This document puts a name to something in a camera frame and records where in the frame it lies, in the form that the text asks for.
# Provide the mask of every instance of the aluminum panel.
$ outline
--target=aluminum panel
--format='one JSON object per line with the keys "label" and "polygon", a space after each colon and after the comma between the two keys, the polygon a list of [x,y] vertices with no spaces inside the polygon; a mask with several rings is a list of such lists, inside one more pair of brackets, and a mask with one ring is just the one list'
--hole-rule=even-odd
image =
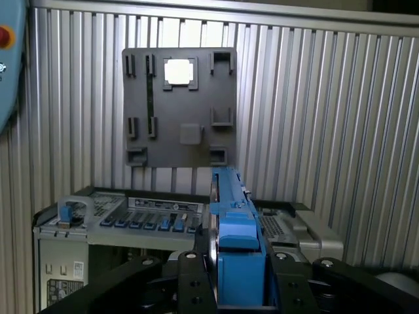
{"label": "aluminum panel", "polygon": [[153,2],[31,1],[20,108],[0,138],[0,312],[31,313],[30,217],[60,196],[209,193],[209,168],[124,165],[126,47],[235,47],[253,196],[313,208],[351,264],[419,266],[417,17]]}

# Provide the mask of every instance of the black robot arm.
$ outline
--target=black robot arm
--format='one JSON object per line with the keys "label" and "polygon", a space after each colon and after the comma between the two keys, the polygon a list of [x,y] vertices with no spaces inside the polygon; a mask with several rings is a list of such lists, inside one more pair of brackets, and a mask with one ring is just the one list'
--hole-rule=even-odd
{"label": "black robot arm", "polygon": [[359,268],[333,258],[296,262],[272,248],[266,263],[266,306],[217,305],[205,231],[197,233],[194,250],[181,253],[177,261],[163,265],[152,256],[135,258],[41,314],[419,313],[418,299]]}

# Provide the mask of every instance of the red button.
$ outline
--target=red button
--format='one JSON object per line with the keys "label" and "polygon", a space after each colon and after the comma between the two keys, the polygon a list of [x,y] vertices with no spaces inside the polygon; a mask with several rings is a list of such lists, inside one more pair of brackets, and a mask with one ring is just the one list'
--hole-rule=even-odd
{"label": "red button", "polygon": [[10,43],[10,33],[0,26],[0,48],[5,48]]}

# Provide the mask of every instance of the blue clip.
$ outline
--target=blue clip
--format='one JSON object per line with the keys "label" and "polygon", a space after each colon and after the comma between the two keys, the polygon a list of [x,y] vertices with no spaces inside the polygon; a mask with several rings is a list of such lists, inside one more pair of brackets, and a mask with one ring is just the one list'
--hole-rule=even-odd
{"label": "blue clip", "polygon": [[60,208],[61,223],[69,224],[73,220],[73,208],[71,206],[62,206]]}
{"label": "blue clip", "polygon": [[170,228],[170,221],[167,218],[164,218],[161,225],[160,225],[160,230],[161,231],[168,231]]}
{"label": "blue clip", "polygon": [[176,221],[175,226],[173,227],[173,232],[183,232],[184,224],[183,220],[179,219]]}

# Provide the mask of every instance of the gray mounting plate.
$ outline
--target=gray mounting plate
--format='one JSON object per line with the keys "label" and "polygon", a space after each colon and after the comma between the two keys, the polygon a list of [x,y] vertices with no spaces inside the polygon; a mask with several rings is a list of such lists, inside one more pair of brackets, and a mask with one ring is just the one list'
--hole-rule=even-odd
{"label": "gray mounting plate", "polygon": [[129,166],[234,166],[235,49],[129,48],[122,62]]}

